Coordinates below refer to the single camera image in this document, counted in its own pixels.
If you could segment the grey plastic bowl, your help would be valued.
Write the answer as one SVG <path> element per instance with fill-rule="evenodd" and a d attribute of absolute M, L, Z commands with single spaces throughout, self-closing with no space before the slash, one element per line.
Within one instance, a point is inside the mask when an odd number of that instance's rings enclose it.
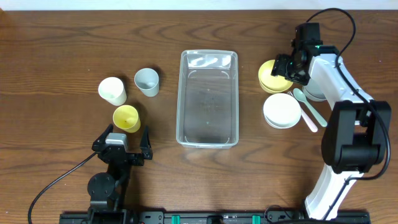
<path fill-rule="evenodd" d="M 313 79 L 310 79 L 307 85 L 302 87 L 304 95 L 312 101 L 325 101 L 326 97 L 321 91 L 320 87 Z"/>

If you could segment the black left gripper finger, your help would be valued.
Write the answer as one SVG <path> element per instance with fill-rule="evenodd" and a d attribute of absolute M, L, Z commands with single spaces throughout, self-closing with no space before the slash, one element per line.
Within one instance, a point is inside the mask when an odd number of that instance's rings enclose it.
<path fill-rule="evenodd" d="M 143 156 L 152 156 L 153 151 L 152 151 L 152 146 L 150 144 L 150 139 L 149 139 L 149 127 L 145 126 L 144 132 L 141 138 L 140 142 L 140 149 L 142 152 Z"/>
<path fill-rule="evenodd" d="M 109 124 L 108 127 L 104 130 L 104 132 L 93 142 L 92 150 L 94 152 L 102 152 L 107 148 L 106 138 L 110 133 L 113 132 L 113 125 Z"/>

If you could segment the mint green plastic spoon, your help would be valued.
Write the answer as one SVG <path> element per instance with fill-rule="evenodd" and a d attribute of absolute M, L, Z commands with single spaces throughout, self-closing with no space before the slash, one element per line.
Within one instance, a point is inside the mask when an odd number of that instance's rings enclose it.
<path fill-rule="evenodd" d="M 310 112 L 312 113 L 312 115 L 314 116 L 314 118 L 318 121 L 318 123 L 322 126 L 322 127 L 326 127 L 327 126 L 327 121 L 325 120 L 325 118 L 308 102 L 307 97 L 305 96 L 305 94 L 303 93 L 303 91 L 299 90 L 298 88 L 294 88 L 293 90 L 293 94 L 294 97 L 304 103 L 304 105 L 310 110 Z"/>

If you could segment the yellow plastic bowl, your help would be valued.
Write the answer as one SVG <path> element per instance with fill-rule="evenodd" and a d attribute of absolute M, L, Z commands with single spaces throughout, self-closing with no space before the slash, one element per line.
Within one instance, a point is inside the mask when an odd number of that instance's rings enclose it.
<path fill-rule="evenodd" d="M 268 60 L 264 62 L 258 71 L 258 78 L 261 88 L 267 93 L 281 93 L 288 90 L 293 83 L 286 80 L 281 76 L 272 76 L 271 71 L 273 69 L 275 60 Z"/>

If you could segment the white plastic bowl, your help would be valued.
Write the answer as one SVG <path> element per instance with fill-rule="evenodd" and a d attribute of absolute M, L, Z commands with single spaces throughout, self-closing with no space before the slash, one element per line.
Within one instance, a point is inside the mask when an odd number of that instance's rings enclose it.
<path fill-rule="evenodd" d="M 263 105 L 265 120 L 274 128 L 287 129 L 295 126 L 301 118 L 298 101 L 285 93 L 268 97 Z"/>

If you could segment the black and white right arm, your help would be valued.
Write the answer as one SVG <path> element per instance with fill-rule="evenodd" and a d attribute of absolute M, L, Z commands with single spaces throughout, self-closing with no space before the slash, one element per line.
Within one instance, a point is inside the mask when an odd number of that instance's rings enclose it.
<path fill-rule="evenodd" d="M 305 209 L 311 219 L 334 219 L 355 182 L 377 179 L 385 173 L 391 158 L 391 107 L 362 90 L 347 71 L 340 52 L 331 45 L 301 46 L 291 55 L 279 54 L 271 75 L 303 85 L 314 81 L 331 107 L 321 143 L 325 165 L 305 199 Z M 378 174 L 365 175 L 381 162 L 384 165 Z"/>

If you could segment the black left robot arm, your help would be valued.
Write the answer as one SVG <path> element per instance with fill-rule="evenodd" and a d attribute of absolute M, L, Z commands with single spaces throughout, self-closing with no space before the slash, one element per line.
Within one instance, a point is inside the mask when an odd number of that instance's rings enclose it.
<path fill-rule="evenodd" d="M 88 182 L 90 207 L 85 223 L 139 223 L 136 212 L 123 208 L 131 167 L 143 166 L 153 158 L 149 128 L 145 127 L 140 153 L 127 152 L 127 136 L 114 133 L 110 124 L 93 142 L 92 150 L 108 165 L 106 172 L 95 174 Z"/>

